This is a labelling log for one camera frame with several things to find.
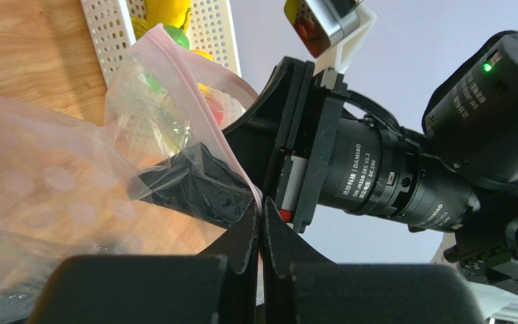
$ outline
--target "white basket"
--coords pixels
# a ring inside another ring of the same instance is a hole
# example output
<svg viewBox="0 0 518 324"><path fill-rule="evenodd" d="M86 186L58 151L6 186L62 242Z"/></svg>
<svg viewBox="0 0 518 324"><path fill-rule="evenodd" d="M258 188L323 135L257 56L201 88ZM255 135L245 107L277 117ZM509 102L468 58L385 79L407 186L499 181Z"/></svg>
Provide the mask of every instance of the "white basket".
<svg viewBox="0 0 518 324"><path fill-rule="evenodd" d="M81 0L105 84L136 42L130 17L145 18L144 0ZM191 49L241 75L229 0L192 0L187 37Z"/></svg>

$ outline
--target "wooden table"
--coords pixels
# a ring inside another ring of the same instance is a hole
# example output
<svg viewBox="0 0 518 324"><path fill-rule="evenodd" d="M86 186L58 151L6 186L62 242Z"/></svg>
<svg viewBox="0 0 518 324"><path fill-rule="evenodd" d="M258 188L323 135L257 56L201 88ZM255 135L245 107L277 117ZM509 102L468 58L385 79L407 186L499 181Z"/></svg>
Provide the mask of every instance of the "wooden table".
<svg viewBox="0 0 518 324"><path fill-rule="evenodd" d="M54 109L101 126L105 92L79 0L0 0L0 97ZM171 219L179 236L195 242L189 250L180 252L201 250L206 246L204 241L223 232L210 227L203 238L201 224L193 218L175 213ZM159 226L153 222L139 223L136 228L153 232ZM56 229L46 231L38 232L39 238L58 237ZM158 251L150 248L143 252Z"/></svg>

